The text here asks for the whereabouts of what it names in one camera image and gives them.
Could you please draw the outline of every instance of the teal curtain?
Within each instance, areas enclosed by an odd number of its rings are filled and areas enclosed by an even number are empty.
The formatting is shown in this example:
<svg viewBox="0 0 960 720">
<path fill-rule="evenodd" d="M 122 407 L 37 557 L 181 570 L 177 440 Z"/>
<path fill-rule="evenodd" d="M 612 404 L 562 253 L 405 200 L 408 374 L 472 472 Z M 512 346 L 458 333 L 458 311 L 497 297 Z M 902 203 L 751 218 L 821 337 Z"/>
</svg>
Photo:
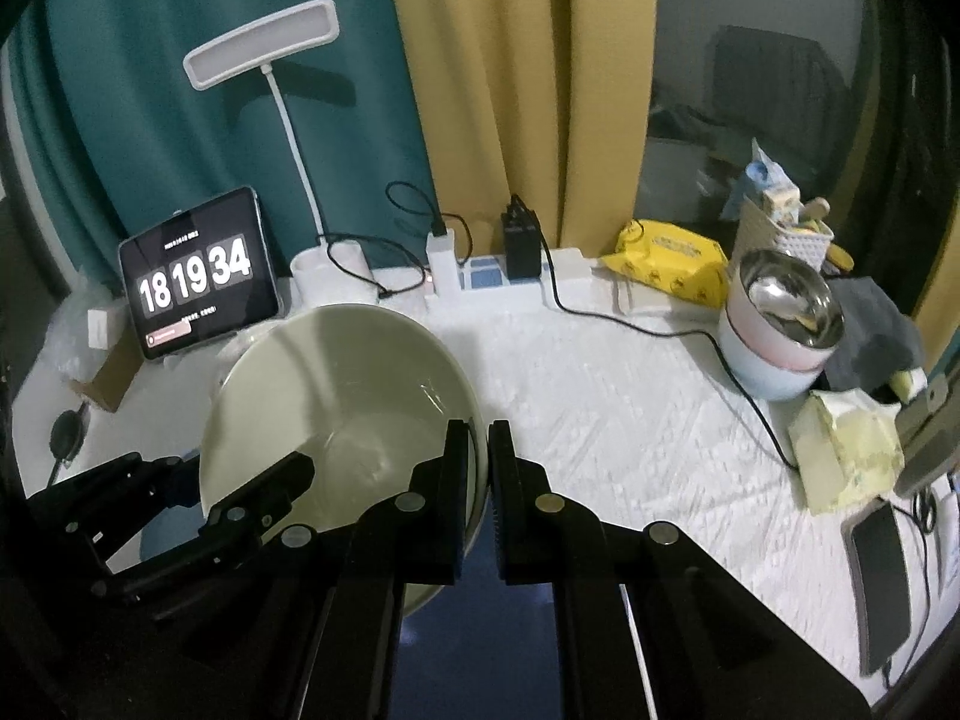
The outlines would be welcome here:
<svg viewBox="0 0 960 720">
<path fill-rule="evenodd" d="M 256 189 L 282 260 L 314 230 L 259 71 L 197 92 L 181 62 L 242 23 L 307 0 L 36 0 L 11 36 L 11 81 L 37 183 L 76 266 L 117 283 L 116 247 L 236 186 Z M 330 231 L 422 253 L 426 217 L 383 194 L 433 184 L 392 0 L 333 0 L 340 37 L 274 63 Z M 411 206 L 416 199 L 403 199 Z M 373 264 L 394 264 L 368 247 Z"/>
</svg>

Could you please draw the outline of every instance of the black phone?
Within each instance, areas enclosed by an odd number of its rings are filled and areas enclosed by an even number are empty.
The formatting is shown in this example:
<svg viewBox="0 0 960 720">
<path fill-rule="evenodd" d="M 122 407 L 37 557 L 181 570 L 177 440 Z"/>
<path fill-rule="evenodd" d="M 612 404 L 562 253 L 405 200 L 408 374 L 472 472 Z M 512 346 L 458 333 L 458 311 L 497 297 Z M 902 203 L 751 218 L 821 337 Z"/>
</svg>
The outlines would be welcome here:
<svg viewBox="0 0 960 720">
<path fill-rule="evenodd" d="M 864 676 L 889 661 L 910 635 L 910 587 L 896 513 L 884 502 L 848 527 Z"/>
<path fill-rule="evenodd" d="M 250 187 L 123 241 L 119 257 L 133 327 L 148 360 L 280 312 L 260 205 Z"/>
</svg>

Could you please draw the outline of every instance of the tablet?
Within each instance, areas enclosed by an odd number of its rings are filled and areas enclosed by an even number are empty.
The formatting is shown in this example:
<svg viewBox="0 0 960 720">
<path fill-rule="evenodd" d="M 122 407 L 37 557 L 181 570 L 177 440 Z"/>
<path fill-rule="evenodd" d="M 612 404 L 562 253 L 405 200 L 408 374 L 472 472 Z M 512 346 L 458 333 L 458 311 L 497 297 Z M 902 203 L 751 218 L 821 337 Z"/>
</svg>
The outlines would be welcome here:
<svg viewBox="0 0 960 720">
<path fill-rule="evenodd" d="M 143 355 L 155 360 L 280 312 L 256 193 L 241 187 L 123 241 Z"/>
</svg>

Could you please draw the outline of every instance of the yellow curtain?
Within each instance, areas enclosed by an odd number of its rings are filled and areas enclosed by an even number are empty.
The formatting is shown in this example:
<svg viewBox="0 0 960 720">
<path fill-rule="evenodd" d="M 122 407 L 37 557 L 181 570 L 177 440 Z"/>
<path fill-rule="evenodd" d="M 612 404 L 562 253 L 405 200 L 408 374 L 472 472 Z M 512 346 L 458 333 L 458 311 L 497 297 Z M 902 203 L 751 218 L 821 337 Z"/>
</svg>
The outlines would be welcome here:
<svg viewBox="0 0 960 720">
<path fill-rule="evenodd" d="M 953 214 L 930 279 L 913 314 L 923 338 L 926 369 L 930 371 L 947 350 L 960 327 L 960 196 L 953 199 Z"/>
<path fill-rule="evenodd" d="M 510 192 L 551 242 L 608 250 L 632 216 L 656 0 L 395 0 L 440 205 L 499 245 Z"/>
</svg>

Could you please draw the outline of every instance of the yellow package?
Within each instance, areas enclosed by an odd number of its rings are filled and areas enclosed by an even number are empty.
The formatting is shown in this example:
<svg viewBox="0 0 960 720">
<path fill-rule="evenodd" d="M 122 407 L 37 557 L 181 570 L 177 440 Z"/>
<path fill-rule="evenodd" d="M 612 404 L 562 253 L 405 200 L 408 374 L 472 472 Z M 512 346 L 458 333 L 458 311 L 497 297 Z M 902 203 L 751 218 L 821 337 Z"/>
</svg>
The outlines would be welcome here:
<svg viewBox="0 0 960 720">
<path fill-rule="evenodd" d="M 634 220 L 600 260 L 611 271 L 712 308 L 727 300 L 727 257 L 717 241 L 665 221 Z"/>
</svg>

